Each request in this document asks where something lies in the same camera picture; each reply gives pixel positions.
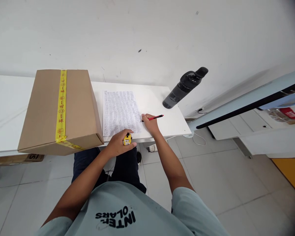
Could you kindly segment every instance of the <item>black water bottle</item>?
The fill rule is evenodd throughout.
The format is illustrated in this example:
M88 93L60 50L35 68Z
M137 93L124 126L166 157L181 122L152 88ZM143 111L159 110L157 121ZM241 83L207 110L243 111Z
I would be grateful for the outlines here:
M163 106L167 109L173 108L180 100L182 100L201 82L202 78L207 73L208 69L205 67L201 67L196 72L189 71L185 73L180 78L180 82L176 85L176 87L164 99Z

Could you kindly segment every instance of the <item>bottle cap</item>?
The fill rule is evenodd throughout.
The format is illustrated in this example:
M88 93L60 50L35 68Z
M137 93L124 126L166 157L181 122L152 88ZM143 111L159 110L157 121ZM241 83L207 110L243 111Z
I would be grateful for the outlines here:
M197 75L200 76L201 78L203 78L208 72L209 70L205 67L200 67L200 69L196 71Z

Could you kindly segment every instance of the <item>person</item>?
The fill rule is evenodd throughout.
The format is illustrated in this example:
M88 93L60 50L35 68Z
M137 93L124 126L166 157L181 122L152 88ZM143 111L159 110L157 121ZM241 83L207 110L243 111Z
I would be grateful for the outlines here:
M172 213L145 194L138 175L137 144L123 145L125 135L133 133L125 129L103 151L93 148L75 154L72 183L37 235L228 235L189 183L157 119L149 117L153 116L142 114L169 182ZM114 156L115 169L108 178L103 167Z

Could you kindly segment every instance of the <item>tile floor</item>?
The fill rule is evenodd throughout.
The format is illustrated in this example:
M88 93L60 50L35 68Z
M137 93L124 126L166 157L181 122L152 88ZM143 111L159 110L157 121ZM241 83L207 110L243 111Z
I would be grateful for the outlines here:
M190 183L231 235L290 235L295 230L295 190L266 156L247 159L232 140L216 141L206 129L196 145L168 140ZM199 137L196 142L203 143ZM147 195L171 209L171 192L158 153L142 144L141 182ZM73 155L0 167L0 236L33 235L71 183ZM114 168L112 159L105 170Z

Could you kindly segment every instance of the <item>paper sheet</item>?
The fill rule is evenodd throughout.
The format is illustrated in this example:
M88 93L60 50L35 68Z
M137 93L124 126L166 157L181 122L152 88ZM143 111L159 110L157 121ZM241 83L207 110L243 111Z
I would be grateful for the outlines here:
M141 132L141 115L132 91L104 91L103 96L103 136L115 135L124 129Z

